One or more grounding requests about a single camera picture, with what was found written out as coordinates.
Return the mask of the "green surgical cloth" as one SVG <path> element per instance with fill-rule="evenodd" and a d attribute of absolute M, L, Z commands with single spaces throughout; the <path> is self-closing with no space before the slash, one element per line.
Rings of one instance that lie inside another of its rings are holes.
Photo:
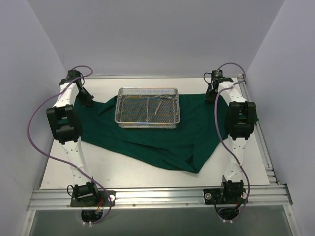
<path fill-rule="evenodd" d="M 174 129 L 125 129 L 114 121 L 117 97 L 92 108 L 75 102 L 83 127 L 82 140 L 150 165 L 176 171 L 198 173 L 219 145 L 215 126 L 227 138 L 224 121 L 228 105 L 220 97 L 218 107 L 207 104 L 204 94 L 181 94 L 181 120 Z"/>

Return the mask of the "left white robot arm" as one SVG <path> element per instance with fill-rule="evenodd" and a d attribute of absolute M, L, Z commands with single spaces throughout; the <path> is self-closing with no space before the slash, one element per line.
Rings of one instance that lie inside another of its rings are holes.
<path fill-rule="evenodd" d="M 74 103 L 92 108 L 93 96 L 83 87 L 82 82 L 72 79 L 62 79 L 57 101 L 52 108 L 46 110 L 49 125 L 55 140 L 59 141 L 70 163 L 73 182 L 72 197 L 83 201 L 88 206 L 94 206 L 99 201 L 99 193 L 89 174 L 81 147 L 83 127 L 75 110 Z"/>

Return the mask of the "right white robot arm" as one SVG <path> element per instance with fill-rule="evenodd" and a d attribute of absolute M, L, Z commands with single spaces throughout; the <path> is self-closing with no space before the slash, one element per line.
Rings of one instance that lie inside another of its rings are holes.
<path fill-rule="evenodd" d="M 205 73 L 205 75 L 208 74 L 211 76 L 211 81 L 208 82 L 205 101 L 214 103 L 217 134 L 228 152 L 229 160 L 223 174 L 222 188 L 218 193 L 221 201 L 229 203 L 236 197 L 243 197 L 246 194 L 243 179 L 248 180 L 248 176 L 245 174 L 242 164 L 248 139 L 254 131 L 257 120 L 256 104 L 245 99 L 235 88 L 237 82 L 223 76 L 221 69 Z M 224 120 L 226 142 L 222 139 L 217 115 L 220 98 L 223 98 L 228 105 Z"/>

